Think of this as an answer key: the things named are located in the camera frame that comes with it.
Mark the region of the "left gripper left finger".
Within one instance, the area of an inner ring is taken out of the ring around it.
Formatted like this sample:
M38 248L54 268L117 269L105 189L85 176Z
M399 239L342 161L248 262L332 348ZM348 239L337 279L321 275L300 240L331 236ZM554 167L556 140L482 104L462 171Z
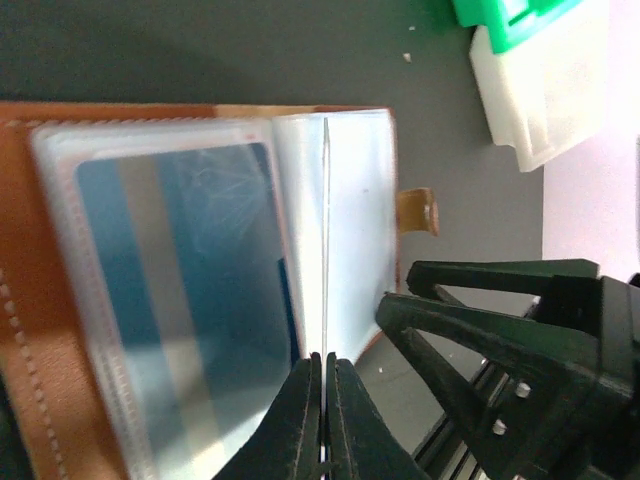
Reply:
M218 479L320 479L322 364L298 361L254 434L218 472Z

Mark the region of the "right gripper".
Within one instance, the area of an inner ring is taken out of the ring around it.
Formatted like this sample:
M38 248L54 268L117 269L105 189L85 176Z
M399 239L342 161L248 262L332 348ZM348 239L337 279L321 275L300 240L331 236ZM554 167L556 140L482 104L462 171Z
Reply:
M586 259L416 261L376 321L491 479L639 476L639 286ZM540 298L531 318L444 287Z

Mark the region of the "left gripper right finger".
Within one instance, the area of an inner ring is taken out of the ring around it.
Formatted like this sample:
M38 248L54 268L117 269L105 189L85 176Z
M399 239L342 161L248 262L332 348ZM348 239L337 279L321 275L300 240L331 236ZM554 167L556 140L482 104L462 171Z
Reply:
M326 422L330 479L426 479L394 438L353 364L327 357Z

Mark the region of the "brown leather card holder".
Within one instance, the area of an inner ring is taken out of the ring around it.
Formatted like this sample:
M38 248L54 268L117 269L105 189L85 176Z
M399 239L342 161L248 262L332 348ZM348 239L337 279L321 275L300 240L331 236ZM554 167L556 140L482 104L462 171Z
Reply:
M3 478L212 479L439 232L386 108L3 102Z

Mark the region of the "white bin with blue cards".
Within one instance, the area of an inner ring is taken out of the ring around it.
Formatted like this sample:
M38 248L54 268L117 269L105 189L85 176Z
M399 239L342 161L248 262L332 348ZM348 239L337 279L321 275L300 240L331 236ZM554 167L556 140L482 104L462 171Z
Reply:
M605 117L609 4L581 1L541 32L495 53L476 28L470 60L492 140L531 172L592 137Z

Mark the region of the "blue credit card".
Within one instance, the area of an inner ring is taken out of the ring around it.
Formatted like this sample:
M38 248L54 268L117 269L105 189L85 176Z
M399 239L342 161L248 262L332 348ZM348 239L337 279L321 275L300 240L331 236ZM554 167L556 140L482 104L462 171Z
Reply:
M299 356L267 146L92 160L75 177L155 452L233 454Z

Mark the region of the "green bin with black cards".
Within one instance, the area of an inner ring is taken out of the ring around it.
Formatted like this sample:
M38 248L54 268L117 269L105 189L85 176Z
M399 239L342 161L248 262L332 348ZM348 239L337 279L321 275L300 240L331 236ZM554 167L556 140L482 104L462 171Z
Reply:
M483 26L492 51L508 52L572 10L581 0L453 0L458 23Z

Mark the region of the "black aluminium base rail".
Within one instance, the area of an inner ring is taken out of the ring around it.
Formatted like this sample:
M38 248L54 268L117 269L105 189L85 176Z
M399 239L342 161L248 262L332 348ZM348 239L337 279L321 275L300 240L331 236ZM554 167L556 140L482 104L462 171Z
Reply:
M428 343L407 358L443 410L416 451L427 473L453 479L473 460L491 479L537 477L539 409L516 394L520 382L536 385L535 370L488 361L467 379Z

